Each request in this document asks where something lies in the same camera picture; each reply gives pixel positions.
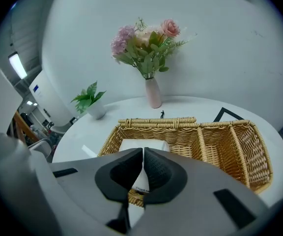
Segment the pink vase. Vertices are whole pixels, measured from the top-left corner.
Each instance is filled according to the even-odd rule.
[[[146,80],[146,95],[152,108],[159,108],[162,104],[158,83],[155,78]]]

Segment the wicker basket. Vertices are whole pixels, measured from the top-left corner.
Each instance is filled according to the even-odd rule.
[[[116,153],[124,138],[158,139],[171,153],[211,163],[256,193],[266,189],[273,176],[267,148],[249,120],[196,123],[195,118],[119,120],[99,156]],[[129,202],[143,206],[143,195],[129,192]]]

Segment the woven basket handle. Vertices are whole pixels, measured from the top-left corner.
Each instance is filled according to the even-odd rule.
[[[187,126],[196,122],[195,117],[186,118],[168,118],[168,119],[121,119],[118,120],[122,127],[166,127],[179,128],[180,126]]]

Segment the vase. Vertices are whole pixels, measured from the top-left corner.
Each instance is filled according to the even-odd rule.
[[[106,109],[101,104],[100,100],[90,105],[86,111],[95,119],[100,119],[106,114]]]
[[[152,108],[159,108],[162,104],[158,83],[155,78],[146,80],[146,95]]]

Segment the round white table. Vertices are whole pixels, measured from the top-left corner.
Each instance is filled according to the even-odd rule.
[[[164,118],[196,117],[197,122],[213,122],[222,107],[254,122],[263,136],[274,176],[272,184],[259,196],[270,207],[283,198],[283,140],[273,126],[263,118],[220,101],[188,96],[166,96],[163,97],[162,106],[158,109],[152,109],[144,97],[106,105],[107,113],[102,119],[94,120],[90,115],[85,115],[70,127],[57,146],[53,163],[96,156],[119,119],[160,118],[160,112],[164,110]],[[224,114],[221,121],[226,120],[235,118]]]

